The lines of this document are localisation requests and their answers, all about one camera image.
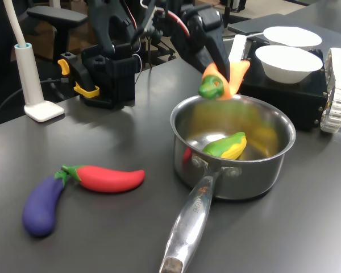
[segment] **saucepan handle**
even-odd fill
[[[219,172],[206,171],[172,227],[159,273],[183,273],[196,251],[209,215]]]

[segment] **lamp base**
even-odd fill
[[[27,116],[35,121],[44,122],[51,118],[64,114],[64,109],[50,101],[42,101],[34,105],[24,106]]]

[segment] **purple eggplant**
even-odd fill
[[[66,173],[56,172],[42,181],[30,194],[23,210],[24,228],[33,236],[52,233],[56,225],[57,201],[66,183]]]

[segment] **white bowl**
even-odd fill
[[[316,33],[300,27],[269,27],[263,34],[271,45],[299,47],[307,51],[322,43],[321,37]]]
[[[266,45],[255,51],[265,74],[273,81],[295,84],[322,67],[316,55],[297,47]]]

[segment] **black box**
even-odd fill
[[[255,51],[263,43],[252,42],[247,57],[250,68],[241,84],[239,93],[258,98],[284,112],[294,126],[300,130],[310,130],[319,125],[327,102],[325,70],[312,72],[297,84],[282,84],[269,79],[263,70]],[[311,50],[323,62],[322,51]]]

